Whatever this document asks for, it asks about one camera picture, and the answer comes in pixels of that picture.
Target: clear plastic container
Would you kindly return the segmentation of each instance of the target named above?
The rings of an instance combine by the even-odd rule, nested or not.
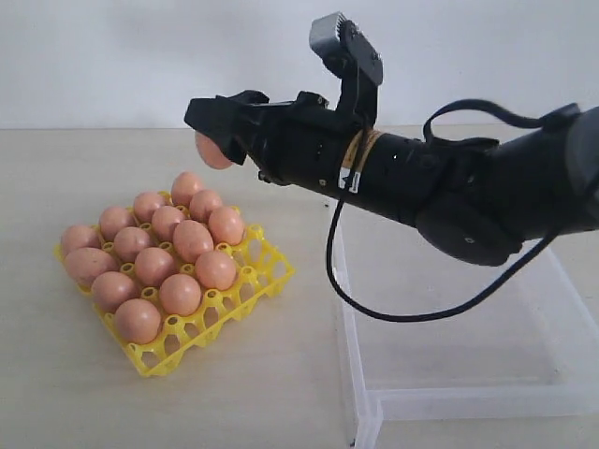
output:
[[[415,230],[351,206],[334,252],[345,290],[389,313],[451,307],[504,270],[463,264]],[[551,250],[481,305],[444,321],[384,323],[342,310],[359,449],[375,447],[384,421],[599,411],[599,329]]]

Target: egg tray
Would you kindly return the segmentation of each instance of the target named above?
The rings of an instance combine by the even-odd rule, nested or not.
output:
[[[160,192],[160,194],[171,204],[169,193]],[[179,206],[178,209],[189,217],[185,207]],[[138,223],[138,225],[153,235],[150,224]],[[92,227],[100,237],[102,250],[118,260],[112,242],[104,240],[98,226]],[[175,257],[179,272],[195,277],[194,265],[184,263],[174,252],[172,243],[159,242],[154,235],[153,239],[158,247],[169,251]],[[146,287],[141,290],[140,297],[151,301],[160,310],[162,316],[161,330],[150,343],[136,344],[123,340],[114,327],[114,314],[103,312],[93,304],[100,321],[116,339],[141,376],[166,376],[174,371],[179,367],[185,351],[193,346],[204,347],[215,341],[225,322],[231,319],[240,321],[252,312],[260,298],[274,297],[281,293],[295,273],[295,269],[289,264],[285,255],[266,240],[264,229],[259,224],[247,225],[243,241],[238,245],[219,243],[215,249],[233,257],[237,266],[237,280],[224,291],[216,289],[203,291],[200,306],[193,314],[188,316],[167,314],[158,300],[158,288]],[[64,262],[60,244],[54,247],[54,255],[61,263]],[[134,264],[121,264],[120,271],[135,280]],[[90,288],[82,285],[78,287],[83,295],[91,296]]]

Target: brown egg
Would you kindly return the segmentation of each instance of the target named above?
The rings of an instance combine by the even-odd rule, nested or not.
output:
[[[181,259],[189,264],[196,262],[200,254],[214,249],[210,231],[203,224],[193,220],[177,224],[172,235],[172,244]]]
[[[210,214],[208,228],[215,244],[225,242],[237,245],[243,240],[245,224],[234,209],[223,206]]]
[[[152,230],[160,241],[172,241],[175,227],[183,220],[183,212],[173,206],[165,206],[153,214]]]
[[[138,295],[135,282],[119,271],[102,273],[92,283],[92,298],[102,311],[114,313],[121,304]]]
[[[150,234],[138,227],[124,227],[114,238],[114,252],[123,262],[135,262],[139,252],[151,246]]]
[[[79,248],[65,258],[66,274],[84,287],[89,287],[100,274],[118,271],[119,265],[110,254],[97,248]]]
[[[175,206],[189,208],[191,197],[204,188],[204,183],[199,176],[191,171],[181,173],[170,188],[170,197]]]
[[[75,224],[66,229],[60,238],[60,250],[63,257],[79,248],[100,248],[100,237],[90,227]]]
[[[153,341],[160,331],[160,312],[150,301],[129,299],[114,313],[114,327],[123,340],[147,344]]]
[[[210,167],[216,170],[224,170],[233,165],[226,156],[221,152],[220,148],[210,139],[203,134],[196,133],[196,148],[199,157],[202,161]]]
[[[124,227],[135,226],[133,214],[125,209],[113,206],[100,215],[100,232],[106,241],[113,241],[117,232]]]
[[[207,223],[213,210],[223,206],[223,200],[213,190],[204,189],[192,196],[189,203],[189,215],[194,220]]]
[[[197,258],[196,276],[206,288],[227,290],[237,278],[237,267],[227,253],[210,251]]]
[[[150,223],[153,213],[167,205],[167,200],[157,192],[144,192],[133,200],[133,213],[140,223]]]
[[[135,258],[135,275],[146,287],[157,287],[164,280],[175,274],[175,259],[161,248],[146,248]]]
[[[158,297],[166,313],[188,316],[199,307],[202,291],[191,276],[174,274],[160,285]]]

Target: yellow egg tray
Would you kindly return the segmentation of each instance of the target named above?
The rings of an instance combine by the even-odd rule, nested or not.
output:
[[[160,194],[170,201],[167,192]],[[179,209],[188,216],[184,207]],[[139,224],[139,227],[151,231],[150,224]],[[94,225],[93,228],[99,234],[97,226]],[[103,238],[101,240],[102,249],[114,256],[112,243],[104,241]],[[178,259],[172,243],[165,241],[158,246],[176,257],[181,273],[195,276],[194,265],[185,264]],[[160,310],[163,318],[160,333],[148,344],[135,344],[123,340],[114,328],[114,314],[103,312],[93,304],[100,321],[116,339],[141,376],[166,376],[174,371],[179,367],[185,351],[194,346],[204,347],[215,341],[224,323],[229,320],[240,321],[252,312],[260,298],[274,297],[281,293],[295,273],[285,255],[264,237],[264,229],[259,224],[246,226],[245,236],[240,244],[230,246],[220,243],[215,249],[234,258],[238,267],[237,280],[231,288],[224,291],[203,291],[200,306],[193,314],[167,314],[158,299],[157,288],[146,287],[141,291],[140,297],[151,301]],[[54,255],[61,263],[64,262],[60,244],[54,247]],[[134,264],[122,264],[120,271],[135,279]],[[82,294],[91,296],[89,288],[81,285],[78,287]]]

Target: cable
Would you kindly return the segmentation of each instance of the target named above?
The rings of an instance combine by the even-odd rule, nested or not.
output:
[[[430,121],[435,116],[431,117],[431,119],[427,122],[429,124],[429,130],[430,130]],[[526,124],[533,127],[533,125],[535,123],[533,121],[530,121]],[[360,136],[358,150],[356,151],[356,153],[357,153],[356,158],[354,159],[354,162],[351,166],[349,176],[345,180],[345,185],[344,185],[343,191],[339,197],[339,200],[337,202],[337,207],[335,208],[332,220],[330,222],[329,235],[327,237],[326,268],[327,268],[327,275],[329,277],[329,281],[330,281],[333,289],[335,290],[335,292],[351,307],[353,307],[357,311],[360,311],[361,313],[364,313],[365,315],[370,316],[371,318],[374,318],[376,320],[381,320],[381,321],[387,321],[387,322],[391,322],[391,323],[422,323],[422,322],[428,322],[428,321],[442,320],[442,319],[456,316],[456,315],[459,315],[466,311],[469,311],[471,308],[477,306],[478,304],[483,302],[485,299],[490,297],[497,290],[499,290],[499,288],[501,288],[507,281],[509,281],[510,278],[512,278],[516,273],[518,273],[518,271],[520,271],[522,268],[524,268],[528,263],[530,263],[539,254],[541,254],[541,252],[543,252],[543,250],[545,250],[551,244],[551,242],[553,240],[555,240],[558,236],[560,236],[562,231],[570,224],[569,219],[564,219],[560,224],[556,225],[552,230],[550,230],[546,236],[544,236],[536,245],[534,245],[532,247],[532,249],[530,249],[525,255],[523,255],[520,259],[518,259],[516,262],[514,262],[514,264],[512,264],[509,268],[507,268],[487,288],[482,290],[480,293],[478,293],[478,295],[476,295],[472,299],[464,302],[463,304],[460,304],[459,306],[453,307],[451,309],[446,309],[444,311],[434,311],[434,312],[423,313],[423,314],[418,314],[418,315],[394,315],[394,314],[381,313],[379,311],[374,311],[372,309],[368,309],[367,307],[362,306],[361,304],[357,303],[353,298],[351,298],[349,295],[347,295],[345,293],[345,291],[342,289],[342,287],[337,283],[337,280],[335,279],[335,276],[333,273],[332,253],[333,253],[333,241],[335,240],[335,231],[337,230],[337,225],[338,225],[339,219],[341,217],[341,211],[342,211],[343,205],[345,204],[347,195],[349,194],[349,188],[352,184],[351,180],[354,179],[354,175],[356,173],[356,168],[358,166],[358,162],[361,160],[361,155],[365,151],[367,135],[368,135],[369,130],[370,130],[370,127],[368,126],[368,121],[364,119],[363,125],[362,125],[362,134]],[[576,204],[573,205],[574,212],[580,210],[585,205],[585,203],[591,198],[591,196],[593,196],[593,194],[595,193],[595,191],[598,188],[599,188],[599,171],[597,171],[597,173],[593,176],[593,178],[591,179],[591,182],[589,183],[587,188],[584,190],[583,194],[578,198],[578,201],[576,202]]]

